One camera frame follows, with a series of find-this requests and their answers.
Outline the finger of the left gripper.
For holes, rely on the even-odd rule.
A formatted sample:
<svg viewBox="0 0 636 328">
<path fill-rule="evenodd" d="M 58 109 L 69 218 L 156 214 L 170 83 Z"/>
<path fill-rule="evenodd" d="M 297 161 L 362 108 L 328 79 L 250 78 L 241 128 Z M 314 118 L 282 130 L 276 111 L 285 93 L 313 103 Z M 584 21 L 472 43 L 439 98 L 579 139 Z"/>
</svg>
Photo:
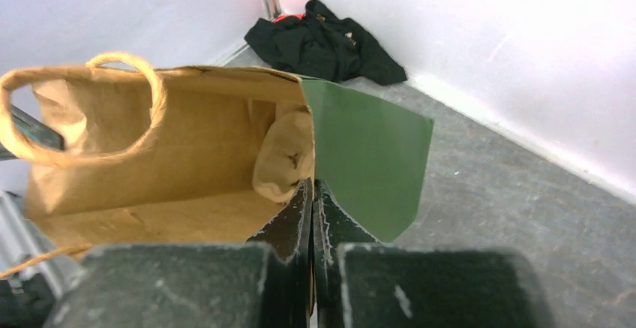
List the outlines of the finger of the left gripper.
<svg viewBox="0 0 636 328">
<path fill-rule="evenodd" d="M 1 105 L 1 160 L 65 162 L 63 137 L 12 104 Z"/>
</svg>

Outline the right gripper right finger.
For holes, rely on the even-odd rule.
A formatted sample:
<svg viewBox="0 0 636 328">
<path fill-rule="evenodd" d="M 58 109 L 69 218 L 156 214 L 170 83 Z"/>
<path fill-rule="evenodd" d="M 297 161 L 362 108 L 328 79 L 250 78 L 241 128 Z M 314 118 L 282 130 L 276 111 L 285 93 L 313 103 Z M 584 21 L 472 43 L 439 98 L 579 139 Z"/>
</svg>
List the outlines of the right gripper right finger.
<svg viewBox="0 0 636 328">
<path fill-rule="evenodd" d="M 386 245 L 344 211 L 325 182 L 314 191 L 319 326 L 555 326 L 540 279 L 520 252 Z"/>
</svg>

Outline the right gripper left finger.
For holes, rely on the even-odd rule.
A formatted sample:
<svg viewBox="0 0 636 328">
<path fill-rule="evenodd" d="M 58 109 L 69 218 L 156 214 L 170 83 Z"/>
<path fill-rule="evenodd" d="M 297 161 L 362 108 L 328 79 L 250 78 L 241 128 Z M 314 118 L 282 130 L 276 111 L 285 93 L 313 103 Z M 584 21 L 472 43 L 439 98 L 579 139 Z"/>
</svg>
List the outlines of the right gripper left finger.
<svg viewBox="0 0 636 328">
<path fill-rule="evenodd" d="M 81 261 L 48 327 L 307 327 L 314 185 L 240 244 L 104 245 Z"/>
</svg>

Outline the green paper bag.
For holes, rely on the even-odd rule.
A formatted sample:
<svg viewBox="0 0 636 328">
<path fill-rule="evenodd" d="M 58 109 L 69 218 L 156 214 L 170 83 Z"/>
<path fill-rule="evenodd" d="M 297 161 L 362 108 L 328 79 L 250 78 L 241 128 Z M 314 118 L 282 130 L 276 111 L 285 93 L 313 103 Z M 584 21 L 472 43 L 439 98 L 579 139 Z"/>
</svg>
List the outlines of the green paper bag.
<svg viewBox="0 0 636 328">
<path fill-rule="evenodd" d="M 121 52 L 8 71 L 2 104 L 58 132 L 65 152 L 65 162 L 29 161 L 26 216 L 53 249 L 7 275 L 106 244 L 247 241 L 291 201 L 274 203 L 252 186 L 268 130 L 290 111 L 313 118 L 312 183 L 327 182 L 363 228 L 393 240 L 415 217 L 434 126 L 316 77 L 155 69 Z"/>
</svg>

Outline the brown cup carrier tray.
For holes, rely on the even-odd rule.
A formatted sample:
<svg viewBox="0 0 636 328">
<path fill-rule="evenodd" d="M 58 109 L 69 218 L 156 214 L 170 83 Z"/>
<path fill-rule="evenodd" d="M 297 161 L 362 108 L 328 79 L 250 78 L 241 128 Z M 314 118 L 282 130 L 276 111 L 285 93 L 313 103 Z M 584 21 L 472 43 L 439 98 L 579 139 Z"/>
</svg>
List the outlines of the brown cup carrier tray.
<svg viewBox="0 0 636 328">
<path fill-rule="evenodd" d="M 290 111 L 276 119 L 256 157 L 252 186 L 274 203 L 291 200 L 299 183 L 314 178 L 313 118 L 308 111 Z"/>
</svg>

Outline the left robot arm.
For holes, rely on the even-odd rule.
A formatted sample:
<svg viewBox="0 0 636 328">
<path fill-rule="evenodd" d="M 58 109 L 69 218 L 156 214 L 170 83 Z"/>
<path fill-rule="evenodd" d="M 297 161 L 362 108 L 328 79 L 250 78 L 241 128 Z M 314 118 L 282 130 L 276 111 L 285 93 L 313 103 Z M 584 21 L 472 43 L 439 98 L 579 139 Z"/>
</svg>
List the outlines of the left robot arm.
<svg viewBox="0 0 636 328">
<path fill-rule="evenodd" d="M 13 123 L 36 143 L 63 149 L 63 138 L 18 107 L 12 106 Z M 1 192 L 1 271 L 43 254 L 35 229 L 24 217 L 21 196 Z M 1 279 L 1 326 L 42 327 L 62 293 L 63 278 L 51 261 L 11 272 Z"/>
</svg>

